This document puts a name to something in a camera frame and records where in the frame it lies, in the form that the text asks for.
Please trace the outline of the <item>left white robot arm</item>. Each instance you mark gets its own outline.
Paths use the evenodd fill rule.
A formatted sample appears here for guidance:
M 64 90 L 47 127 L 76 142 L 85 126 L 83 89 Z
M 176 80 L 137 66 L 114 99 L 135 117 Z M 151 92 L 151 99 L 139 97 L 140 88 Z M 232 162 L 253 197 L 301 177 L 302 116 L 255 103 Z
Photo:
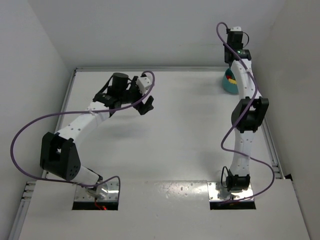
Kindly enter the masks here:
M 146 70 L 133 78 L 125 73 L 113 73 L 85 111 L 67 126 L 43 136 L 40 167 L 72 184 L 96 189 L 102 184 L 103 177 L 81 163 L 78 147 L 115 112 L 134 108 L 142 116 L 153 110 L 154 98 L 150 92 L 154 85 L 155 74 L 152 71 Z

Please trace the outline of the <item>yellow lego assembly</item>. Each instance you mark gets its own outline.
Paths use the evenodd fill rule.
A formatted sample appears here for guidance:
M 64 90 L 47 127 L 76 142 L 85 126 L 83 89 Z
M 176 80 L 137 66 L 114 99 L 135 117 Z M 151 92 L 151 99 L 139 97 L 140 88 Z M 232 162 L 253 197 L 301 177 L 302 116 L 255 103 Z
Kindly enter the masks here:
M 235 79 L 232 79 L 232 78 L 229 78 L 228 81 L 231 83 L 231 84 L 237 84 L 237 81 Z

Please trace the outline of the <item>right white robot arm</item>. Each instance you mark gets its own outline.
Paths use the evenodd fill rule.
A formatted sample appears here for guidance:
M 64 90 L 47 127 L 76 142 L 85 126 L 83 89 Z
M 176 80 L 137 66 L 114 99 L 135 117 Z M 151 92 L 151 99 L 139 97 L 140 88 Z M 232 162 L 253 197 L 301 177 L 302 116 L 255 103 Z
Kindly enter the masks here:
M 269 100 L 262 97 L 254 80 L 251 53 L 243 44 L 245 33 L 239 26 L 228 28 L 226 33 L 224 60 L 236 81 L 239 102 L 231 114 L 235 144 L 225 184 L 229 192 L 243 192 L 250 186 L 249 161 L 252 142 L 264 120 Z

